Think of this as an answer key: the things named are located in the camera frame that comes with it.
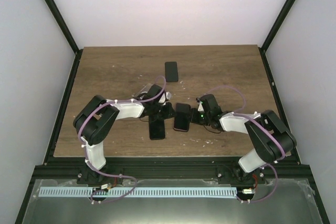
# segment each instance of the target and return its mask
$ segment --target black frame edge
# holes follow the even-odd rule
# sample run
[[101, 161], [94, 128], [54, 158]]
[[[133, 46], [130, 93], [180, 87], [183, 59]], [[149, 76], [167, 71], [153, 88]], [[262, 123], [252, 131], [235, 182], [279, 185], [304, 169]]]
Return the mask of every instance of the black frame edge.
[[[267, 60], [266, 52], [260, 47], [259, 47], [259, 52], [260, 52], [261, 60], [264, 64], [267, 79], [268, 79], [269, 85], [270, 85], [271, 90], [272, 90], [272, 94], [273, 94], [274, 101], [275, 101], [275, 104], [276, 104], [278, 112], [279, 112], [280, 119], [284, 122], [285, 126], [290, 129], [287, 118], [286, 118], [285, 111], [284, 111], [282, 103], [281, 103], [281, 99], [280, 99], [280, 96], [279, 96], [279, 93], [278, 93], [278, 89], [277, 89], [277, 86], [274, 82], [274, 78], [273, 78], [273, 75], [272, 75], [272, 72], [271, 72], [271, 68], [270, 68], [268, 60]], [[291, 151], [291, 153], [295, 157], [295, 161], [297, 162], [297, 164], [300, 164], [301, 161], [300, 161], [300, 157], [299, 157], [299, 154], [298, 154], [298, 151], [296, 150], [296, 148], [293, 149]]]
[[30, 201], [30, 196], [33, 192], [34, 183], [35, 183], [35, 180], [31, 179], [31, 181], [29, 182], [25, 197], [22, 201], [19, 213], [17, 214], [15, 224], [22, 224], [22, 222], [25, 218], [26, 210], [28, 208], [28, 204], [29, 204], [29, 201]]
[[61, 12], [59, 11], [59, 9], [57, 8], [57, 5], [55, 3], [54, 0], [45, 0], [46, 4], [48, 5], [51, 13], [53, 14], [58, 26], [60, 27], [60, 29], [62, 30], [65, 38], [67, 39], [70, 47], [72, 48], [72, 50], [74, 51], [74, 53], [78, 53], [79, 52], [79, 48], [73, 38], [73, 36], [71, 35], [71, 32], [67, 26], [67, 24], [65, 23]]
[[292, 8], [295, 0], [286, 0], [277, 19], [275, 20], [271, 30], [269, 31], [265, 42], [262, 45], [262, 49], [266, 52], [269, 48], [270, 44], [272, 43], [273, 39], [275, 38], [278, 30], [280, 29], [282, 23], [284, 22], [285, 18], [287, 17], [287, 14], [289, 13], [290, 9]]
[[56, 117], [54, 129], [52, 130], [49, 145], [48, 145], [47, 152], [46, 152], [46, 155], [45, 155], [45, 158], [44, 158], [44, 163], [48, 163], [49, 158], [54, 156], [56, 143], [57, 143], [57, 140], [58, 140], [59, 132], [61, 130], [64, 115], [65, 115], [65, 112], [66, 112], [66, 109], [67, 109], [67, 106], [68, 106], [72, 86], [73, 86], [73, 83], [75, 81], [75, 77], [76, 77], [76, 74], [77, 74], [77, 69], [78, 69], [78, 66], [79, 66], [79, 62], [80, 62], [80, 58], [82, 56], [82, 53], [83, 53], [83, 49], [79, 50], [79, 52], [76, 54], [75, 59], [73, 61], [72, 68], [71, 68], [70, 75], [69, 75], [69, 79], [68, 79], [67, 85], [65, 87], [65, 91], [64, 91], [64, 94], [63, 94], [61, 105], [59, 107], [58, 114], [57, 114], [57, 117]]
[[[241, 156], [216, 156], [216, 157], [106, 157], [108, 165], [119, 165], [123, 167], [132, 166], [153, 166], [153, 167], [169, 167], [169, 166], [212, 166], [214, 163], [230, 165], [237, 164]], [[279, 162], [281, 165], [297, 166], [295, 157], [289, 156]], [[84, 166], [84, 157], [50, 157], [48, 166]]]
[[310, 182], [309, 185], [310, 185], [311, 189], [315, 192], [314, 199], [315, 199], [317, 208], [319, 209], [319, 213], [320, 213], [322, 222], [324, 224], [330, 224], [327, 212], [326, 212], [326, 210], [324, 208], [324, 204], [323, 204], [321, 195], [319, 193], [319, 190], [317, 189], [317, 185], [315, 183], [315, 180], [313, 182]]

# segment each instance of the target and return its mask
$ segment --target black metal frame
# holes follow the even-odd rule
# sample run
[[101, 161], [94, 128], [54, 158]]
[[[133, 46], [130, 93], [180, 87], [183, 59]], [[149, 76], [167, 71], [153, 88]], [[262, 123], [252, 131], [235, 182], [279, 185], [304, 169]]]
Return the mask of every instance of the black metal frame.
[[[45, 0], [55, 20], [57, 21], [64, 36], [69, 42], [72, 50], [75, 53], [74, 63], [70, 72], [70, 76], [62, 98], [61, 106], [58, 111], [55, 126], [49, 141], [48, 149], [44, 159], [44, 165], [36, 166], [32, 179], [28, 185], [28, 189], [19, 211], [16, 223], [21, 223], [32, 189], [37, 179], [78, 179], [78, 174], [84, 169], [83, 157], [54, 157], [54, 151], [65, 115], [65, 111], [70, 98], [73, 82], [76, 77], [79, 67], [82, 50], [80, 50], [72, 37], [60, 11], [58, 10], [54, 0]], [[285, 20], [295, 0], [286, 0], [282, 10], [280, 11], [272, 29], [270, 30], [264, 44], [259, 48], [262, 62], [265, 67], [268, 81], [277, 105], [277, 109], [281, 120], [288, 126], [285, 112], [283, 110], [281, 100], [272, 77], [271, 70], [268, 65], [266, 51], [274, 39], [281, 24]], [[217, 178], [220, 184], [225, 184], [224, 178], [218, 178], [217, 174], [224, 167], [236, 164], [240, 157], [139, 157], [139, 158], [118, 158], [108, 157], [107, 163], [113, 164], [113, 168], [122, 170], [124, 175], [132, 175], [139, 179], [165, 179], [165, 178], [197, 178], [197, 179], [212, 179]], [[306, 178], [310, 186], [316, 192], [314, 198], [320, 211], [323, 223], [329, 223], [328, 216], [325, 212], [321, 197], [317, 190], [313, 175], [309, 165], [301, 165], [298, 153], [292, 151], [292, 155], [286, 157], [275, 165], [279, 178]], [[266, 178], [274, 178], [272, 170], [265, 168], [263, 171]]]

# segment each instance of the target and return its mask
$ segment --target white cable tray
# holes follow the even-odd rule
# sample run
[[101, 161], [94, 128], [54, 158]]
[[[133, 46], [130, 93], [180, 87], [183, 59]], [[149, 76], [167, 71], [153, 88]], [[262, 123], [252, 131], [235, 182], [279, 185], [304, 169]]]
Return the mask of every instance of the white cable tray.
[[[92, 187], [41, 187], [39, 197], [90, 197]], [[120, 197], [130, 188], [115, 187], [94, 197]], [[137, 187], [128, 198], [236, 198], [236, 187]]]

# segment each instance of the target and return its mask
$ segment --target phone screen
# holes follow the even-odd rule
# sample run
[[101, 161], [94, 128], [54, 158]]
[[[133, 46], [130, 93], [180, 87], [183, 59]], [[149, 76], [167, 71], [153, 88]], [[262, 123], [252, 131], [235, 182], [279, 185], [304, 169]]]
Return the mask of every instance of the phone screen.
[[151, 140], [161, 140], [165, 139], [165, 127], [164, 120], [157, 119], [156, 117], [149, 116], [148, 117], [149, 124], [149, 138]]
[[170, 61], [165, 62], [164, 64], [165, 69], [165, 77], [167, 82], [177, 82], [178, 81], [178, 71], [177, 71], [177, 62]]
[[174, 119], [174, 130], [187, 132], [189, 130], [190, 105], [185, 103], [176, 104], [176, 116]]

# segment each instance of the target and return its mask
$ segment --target white wall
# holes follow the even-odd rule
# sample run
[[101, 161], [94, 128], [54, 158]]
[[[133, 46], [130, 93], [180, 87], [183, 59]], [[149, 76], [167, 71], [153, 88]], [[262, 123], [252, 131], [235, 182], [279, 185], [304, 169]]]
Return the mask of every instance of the white wall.
[[84, 46], [262, 45], [285, 0], [55, 0]]
[[0, 223], [43, 162], [73, 56], [44, 0], [0, 0]]
[[297, 0], [267, 51], [298, 152], [336, 223], [336, 1]]

